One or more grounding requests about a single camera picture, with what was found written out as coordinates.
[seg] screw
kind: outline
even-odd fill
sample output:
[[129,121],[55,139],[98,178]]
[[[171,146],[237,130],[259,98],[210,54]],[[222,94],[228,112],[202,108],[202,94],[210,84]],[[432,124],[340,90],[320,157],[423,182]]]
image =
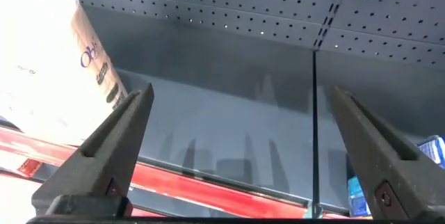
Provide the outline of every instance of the screw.
[[382,193],[382,202],[383,202],[383,205],[386,207],[391,206],[391,198],[389,197],[387,192]]

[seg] vertical metal divider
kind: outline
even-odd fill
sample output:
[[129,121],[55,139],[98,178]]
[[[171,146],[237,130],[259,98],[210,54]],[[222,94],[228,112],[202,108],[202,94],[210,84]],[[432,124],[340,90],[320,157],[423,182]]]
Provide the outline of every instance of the vertical metal divider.
[[319,156],[318,156],[318,111],[317,111],[317,72],[316,72],[316,53],[319,51],[320,46],[323,44],[323,39],[330,28],[331,23],[341,5],[341,0],[332,0],[330,9],[326,15],[321,29],[318,32],[317,39],[314,42],[312,51],[312,105],[313,105],[313,145],[312,145],[312,218],[322,218],[323,208],[320,203],[320,171],[319,171]]
[[318,169],[318,116],[317,116],[317,72],[316,72],[316,52],[312,51],[312,218],[317,218],[322,210],[320,208],[320,180]]

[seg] blue package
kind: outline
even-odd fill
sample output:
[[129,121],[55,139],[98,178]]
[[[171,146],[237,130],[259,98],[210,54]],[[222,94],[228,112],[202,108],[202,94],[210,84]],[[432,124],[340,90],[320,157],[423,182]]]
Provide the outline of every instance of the blue package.
[[370,216],[368,204],[364,198],[362,188],[357,176],[348,180],[349,209],[351,217]]
[[445,143],[442,137],[431,136],[417,146],[426,156],[445,169]]
[[[417,145],[419,149],[430,157],[437,165],[445,169],[445,142],[440,136],[428,137]],[[371,216],[368,204],[364,198],[357,176],[348,180],[349,212],[351,217]]]

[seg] white package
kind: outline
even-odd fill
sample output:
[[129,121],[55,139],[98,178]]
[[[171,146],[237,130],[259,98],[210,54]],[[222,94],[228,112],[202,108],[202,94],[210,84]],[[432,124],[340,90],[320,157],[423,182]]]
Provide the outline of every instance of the white package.
[[0,115],[80,145],[127,96],[79,0],[0,0]]

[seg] metal shelf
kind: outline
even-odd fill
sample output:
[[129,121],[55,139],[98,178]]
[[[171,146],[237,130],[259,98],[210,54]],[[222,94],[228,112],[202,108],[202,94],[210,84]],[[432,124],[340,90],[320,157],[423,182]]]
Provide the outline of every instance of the metal shelf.
[[81,3],[126,86],[154,84],[144,158],[308,203],[316,99],[320,200],[347,212],[346,153],[327,102],[333,85],[413,141],[444,134],[442,0]]
[[310,51],[100,8],[86,12],[126,87],[152,82],[159,98],[140,157],[311,200]]

